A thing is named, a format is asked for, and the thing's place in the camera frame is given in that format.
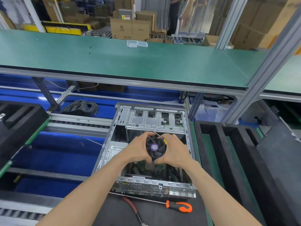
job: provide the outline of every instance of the person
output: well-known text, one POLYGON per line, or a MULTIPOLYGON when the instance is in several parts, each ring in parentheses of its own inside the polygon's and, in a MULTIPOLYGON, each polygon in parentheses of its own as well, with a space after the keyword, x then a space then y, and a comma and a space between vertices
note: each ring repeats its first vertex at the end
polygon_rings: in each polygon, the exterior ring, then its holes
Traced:
POLYGON ((169 8, 169 30, 167 31, 167 35, 175 34, 178 23, 178 15, 180 9, 180 3, 183 0, 170 0, 170 8, 169 8))
MULTIPOLYGON (((152 162, 146 151, 145 142, 148 136, 154 135, 153 132, 145 132, 136 137, 100 170, 68 194, 37 225, 91 226, 126 164, 141 160, 152 162)), ((187 172, 198 189, 215 226, 261 225, 210 177, 197 161, 191 158, 187 146, 176 135, 163 134, 162 137, 167 141, 166 152, 156 159, 155 163, 181 167, 187 172)))

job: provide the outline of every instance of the cpu fan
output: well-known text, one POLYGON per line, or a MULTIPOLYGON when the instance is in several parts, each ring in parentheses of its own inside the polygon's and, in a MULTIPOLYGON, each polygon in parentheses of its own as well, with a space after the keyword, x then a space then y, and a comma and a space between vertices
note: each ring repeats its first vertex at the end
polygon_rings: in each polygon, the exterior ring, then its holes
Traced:
POLYGON ((148 137, 146 139, 146 150, 148 154, 151 156, 152 160, 160 158, 164 155, 166 145, 163 139, 148 137))

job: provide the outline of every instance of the green workbench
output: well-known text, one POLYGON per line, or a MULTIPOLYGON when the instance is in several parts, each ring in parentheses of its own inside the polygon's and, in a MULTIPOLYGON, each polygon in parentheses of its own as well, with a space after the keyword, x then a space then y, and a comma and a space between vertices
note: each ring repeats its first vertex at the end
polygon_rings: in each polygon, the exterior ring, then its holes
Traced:
MULTIPOLYGON (((0 67, 182 85, 245 90, 265 55, 163 43, 128 48, 125 40, 0 31, 0 67)), ((285 65, 267 89, 301 93, 296 70, 285 65)))

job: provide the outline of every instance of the purple fan label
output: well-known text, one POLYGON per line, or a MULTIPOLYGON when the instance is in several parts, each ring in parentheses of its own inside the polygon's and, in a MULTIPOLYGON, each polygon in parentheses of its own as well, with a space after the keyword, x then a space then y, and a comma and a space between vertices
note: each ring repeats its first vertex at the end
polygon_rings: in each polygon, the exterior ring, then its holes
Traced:
POLYGON ((153 143, 153 144, 150 146, 150 148, 151 148, 152 151, 156 151, 156 150, 159 149, 159 146, 158 146, 158 144, 153 143))

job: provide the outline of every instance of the hand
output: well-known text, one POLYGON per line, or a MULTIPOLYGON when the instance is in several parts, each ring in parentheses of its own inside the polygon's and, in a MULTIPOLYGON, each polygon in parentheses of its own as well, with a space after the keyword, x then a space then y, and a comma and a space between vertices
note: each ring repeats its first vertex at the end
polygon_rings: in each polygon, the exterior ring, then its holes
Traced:
POLYGON ((167 142, 167 148, 165 154, 155 160, 155 164, 167 163, 173 167, 181 167, 185 169, 185 166, 190 164, 192 157, 188 152, 188 148, 183 144, 179 138, 173 134, 163 134, 162 137, 167 142))
POLYGON ((145 144, 146 138, 154 135, 155 133, 153 132, 145 132, 142 135, 135 137, 119 154, 127 159, 127 163, 142 160, 146 160, 147 163, 151 163, 152 160, 146 151, 145 144))

